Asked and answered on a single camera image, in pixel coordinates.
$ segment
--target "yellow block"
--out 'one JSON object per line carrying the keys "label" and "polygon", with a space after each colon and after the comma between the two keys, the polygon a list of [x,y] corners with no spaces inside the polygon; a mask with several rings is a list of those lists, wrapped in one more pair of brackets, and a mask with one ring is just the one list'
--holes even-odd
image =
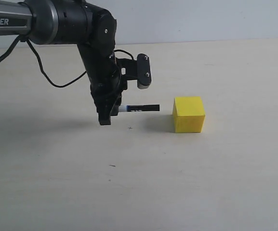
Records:
{"label": "yellow block", "polygon": [[176,97],[173,117],[176,133],[200,133],[205,121],[205,110],[200,97]]}

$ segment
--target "white table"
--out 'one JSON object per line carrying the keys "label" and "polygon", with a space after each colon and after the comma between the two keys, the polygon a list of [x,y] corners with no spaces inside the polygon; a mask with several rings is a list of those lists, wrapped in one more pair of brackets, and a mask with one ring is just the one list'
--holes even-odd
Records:
{"label": "white table", "polygon": [[[0,231],[278,231],[278,39],[119,48],[153,70],[123,103],[162,110],[110,127],[87,78],[54,89],[27,48],[0,64]],[[56,83],[84,71],[76,47],[38,51]],[[193,95],[203,133],[172,133]]]}

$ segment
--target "black robotic arm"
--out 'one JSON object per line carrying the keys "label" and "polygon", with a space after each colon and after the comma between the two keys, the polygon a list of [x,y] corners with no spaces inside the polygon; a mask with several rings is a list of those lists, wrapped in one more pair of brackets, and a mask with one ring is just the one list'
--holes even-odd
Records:
{"label": "black robotic arm", "polygon": [[111,13],[84,0],[0,0],[0,36],[20,35],[22,41],[44,44],[76,44],[91,83],[91,95],[100,125],[117,116],[127,81],[138,88],[152,82],[149,57],[137,60],[115,57],[117,21]]}

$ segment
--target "silver arm segment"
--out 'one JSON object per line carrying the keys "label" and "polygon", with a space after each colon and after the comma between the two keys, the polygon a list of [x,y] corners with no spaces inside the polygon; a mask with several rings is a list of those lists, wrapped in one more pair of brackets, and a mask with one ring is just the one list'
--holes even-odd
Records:
{"label": "silver arm segment", "polygon": [[25,4],[0,0],[0,36],[28,34],[31,31],[32,17]]}

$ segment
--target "black cable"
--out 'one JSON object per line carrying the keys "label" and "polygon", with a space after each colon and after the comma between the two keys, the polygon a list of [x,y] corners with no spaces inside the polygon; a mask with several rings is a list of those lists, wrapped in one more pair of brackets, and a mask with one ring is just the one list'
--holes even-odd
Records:
{"label": "black cable", "polygon": [[85,72],[84,72],[82,75],[80,75],[78,78],[72,80],[71,82],[69,82],[69,83],[67,83],[67,84],[65,84],[65,85],[61,85],[61,86],[60,86],[60,85],[56,85],[55,83],[52,82],[52,80],[51,80],[51,79],[48,77],[48,75],[45,73],[45,71],[44,71],[44,69],[43,69],[43,65],[42,65],[41,58],[40,58],[38,52],[37,52],[37,51],[35,50],[35,48],[33,47],[33,45],[32,45],[32,43],[30,42],[30,40],[27,39],[26,42],[27,42],[28,46],[30,47],[30,49],[33,51],[33,53],[35,54],[35,56],[36,56],[36,58],[37,58],[37,61],[38,61],[38,64],[39,64],[39,68],[40,68],[41,73],[46,77],[46,79],[49,81],[49,83],[50,83],[52,86],[54,86],[54,87],[56,87],[56,88],[65,88],[65,87],[68,87],[69,85],[71,85],[71,84],[77,82],[79,79],[81,79],[81,78],[86,74],[86,71],[85,71]]}
{"label": "black cable", "polygon": [[7,50],[4,54],[2,54],[2,55],[0,56],[0,63],[1,63],[4,59],[6,59],[6,58],[11,54],[11,52],[14,50],[14,48],[16,47],[16,45],[18,44],[18,42],[19,42],[21,39],[23,39],[23,37],[24,37],[24,36],[19,35],[18,37],[15,38],[15,40],[12,42],[12,44],[10,45],[10,47],[8,48],[8,50]]}
{"label": "black cable", "polygon": [[127,51],[124,51],[124,50],[115,50],[114,52],[122,52],[122,53],[125,53],[125,54],[129,55],[129,56],[131,57],[132,60],[134,60],[133,55],[130,54],[129,52],[127,52]]}

